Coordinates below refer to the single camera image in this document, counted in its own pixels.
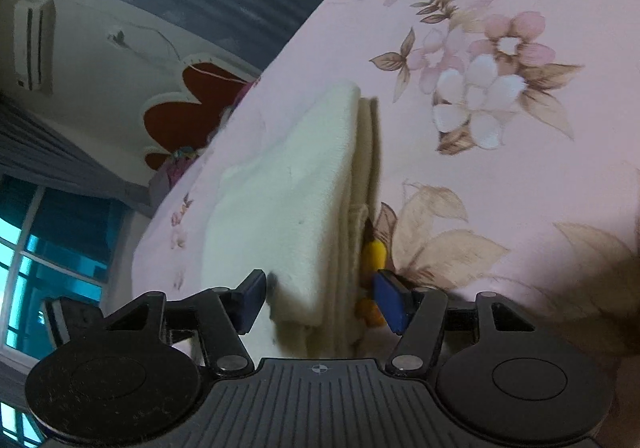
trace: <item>flower-shaped headboard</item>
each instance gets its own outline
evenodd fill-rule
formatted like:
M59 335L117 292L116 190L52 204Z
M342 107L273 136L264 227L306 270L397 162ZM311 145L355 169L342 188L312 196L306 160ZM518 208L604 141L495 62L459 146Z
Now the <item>flower-shaped headboard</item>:
M142 123L158 147L145 150L145 162L158 170L169 154L181 147L194 150L207 144L207 136L218 127L226 107L251 81L249 75L210 56L184 59L179 69L181 92L158 94L142 109Z

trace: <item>window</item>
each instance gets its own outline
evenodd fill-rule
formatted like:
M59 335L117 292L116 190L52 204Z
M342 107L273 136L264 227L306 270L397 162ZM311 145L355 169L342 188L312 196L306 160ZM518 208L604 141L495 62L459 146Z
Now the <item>window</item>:
M0 403L0 420L2 434L25 448L36 448L44 439L30 416L5 403Z
M125 207L0 177L0 353L27 369L53 351L45 297L99 304Z

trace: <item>yellow object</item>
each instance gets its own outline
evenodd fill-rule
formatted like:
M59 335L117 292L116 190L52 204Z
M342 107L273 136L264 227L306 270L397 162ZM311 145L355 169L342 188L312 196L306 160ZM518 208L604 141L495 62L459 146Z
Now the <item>yellow object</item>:
M357 318L364 320L369 329L382 327L386 324L380 309L371 298L360 298L356 302L355 313Z
M386 266L386 246L377 238L368 242L362 248L360 257L360 285L365 288L371 286L373 274Z

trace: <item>cream towel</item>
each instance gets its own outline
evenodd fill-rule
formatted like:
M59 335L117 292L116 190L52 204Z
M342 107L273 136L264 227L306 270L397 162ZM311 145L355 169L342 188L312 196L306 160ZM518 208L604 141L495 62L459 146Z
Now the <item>cream towel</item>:
M271 274L268 306L242 338L254 362L353 355L371 151L369 100L341 83L284 142L223 174L202 281L235 287L253 269Z

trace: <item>bed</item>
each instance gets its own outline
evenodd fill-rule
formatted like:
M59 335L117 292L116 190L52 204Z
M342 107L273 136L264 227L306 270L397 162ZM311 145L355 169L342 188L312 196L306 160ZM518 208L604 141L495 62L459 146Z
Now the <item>bed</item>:
M616 378L598 441L640 446L638 11L640 0L325 0L160 206L135 295L204 288L223 171L285 139L345 78L377 100L370 218L388 265L548 319Z

